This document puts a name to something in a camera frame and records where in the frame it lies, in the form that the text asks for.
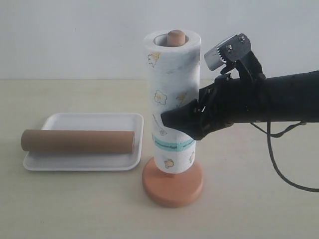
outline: table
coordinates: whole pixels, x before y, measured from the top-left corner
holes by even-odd
[[[140,164],[126,172],[25,170],[22,132],[58,112],[142,114]],[[1,238],[318,238],[319,194],[282,181],[266,135],[249,124],[197,142],[205,180],[197,201],[178,209],[153,203],[141,183],[153,155],[146,81],[3,80],[0,113]],[[274,123],[273,132],[287,125]],[[279,168],[299,184],[319,187],[318,133],[319,124],[307,124],[273,140]]]

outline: white plastic tray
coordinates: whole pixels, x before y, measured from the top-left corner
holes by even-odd
[[[132,130],[134,152],[47,154],[28,152],[23,166],[31,171],[123,171],[141,159],[144,118],[136,113],[58,113],[50,116],[42,129],[50,130]]]

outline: paper towel roll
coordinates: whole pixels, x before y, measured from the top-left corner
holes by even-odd
[[[146,69],[153,121],[154,159],[166,173],[181,173],[195,160],[196,142],[183,132],[163,126],[160,114],[198,98],[200,36],[189,30],[183,46],[168,47],[169,31],[158,31],[144,38]]]

